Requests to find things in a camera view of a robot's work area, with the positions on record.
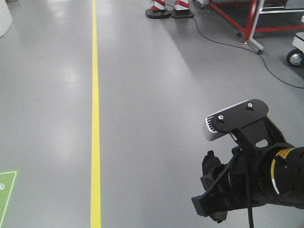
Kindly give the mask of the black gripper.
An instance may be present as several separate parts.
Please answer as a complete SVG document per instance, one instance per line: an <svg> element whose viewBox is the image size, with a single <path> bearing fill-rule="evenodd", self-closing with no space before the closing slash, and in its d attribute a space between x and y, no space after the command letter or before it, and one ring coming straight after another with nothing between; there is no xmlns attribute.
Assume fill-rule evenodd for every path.
<svg viewBox="0 0 304 228"><path fill-rule="evenodd" d="M292 146L268 117L230 132L240 152L233 161L233 172L244 162L246 198L251 206L292 205ZM201 177L205 193L193 197L196 213L203 217L226 217L232 188L228 168L221 164Z"/></svg>

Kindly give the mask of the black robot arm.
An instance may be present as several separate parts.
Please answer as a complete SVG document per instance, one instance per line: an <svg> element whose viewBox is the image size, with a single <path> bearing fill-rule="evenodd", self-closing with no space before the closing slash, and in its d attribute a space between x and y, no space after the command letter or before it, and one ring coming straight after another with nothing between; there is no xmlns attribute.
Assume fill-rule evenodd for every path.
<svg viewBox="0 0 304 228"><path fill-rule="evenodd" d="M232 159L222 164L213 151L203 159L205 193L192 198L198 215L225 220L228 211L265 204L304 207L304 150L287 143L266 117L252 123L217 123L234 136Z"/></svg>

